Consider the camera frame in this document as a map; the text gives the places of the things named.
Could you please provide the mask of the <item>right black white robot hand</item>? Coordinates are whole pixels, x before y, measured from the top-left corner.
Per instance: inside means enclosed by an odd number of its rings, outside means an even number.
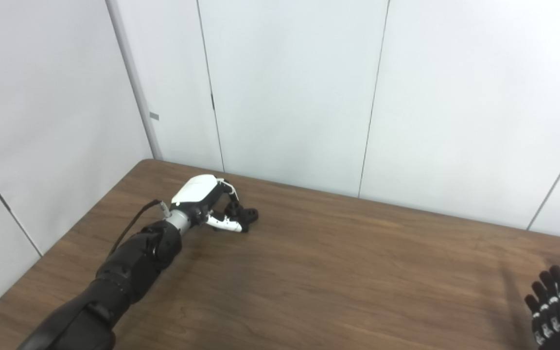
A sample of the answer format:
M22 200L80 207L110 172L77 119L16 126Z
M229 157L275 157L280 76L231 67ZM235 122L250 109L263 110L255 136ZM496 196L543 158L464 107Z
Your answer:
M531 333L539 350L560 350L560 266L539 274L524 301L531 312Z

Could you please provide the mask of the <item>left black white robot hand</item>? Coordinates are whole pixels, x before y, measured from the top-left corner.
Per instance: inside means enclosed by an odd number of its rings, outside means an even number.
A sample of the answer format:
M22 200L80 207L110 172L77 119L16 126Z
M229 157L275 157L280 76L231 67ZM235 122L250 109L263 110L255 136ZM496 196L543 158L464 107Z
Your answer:
M227 232L247 232L247 225L235 217L213 210L213 206L224 194L232 204L240 203L235 187L223 178L211 174L194 176L174 195L167 219L175 224L175 216L180 215L191 226L207 224Z

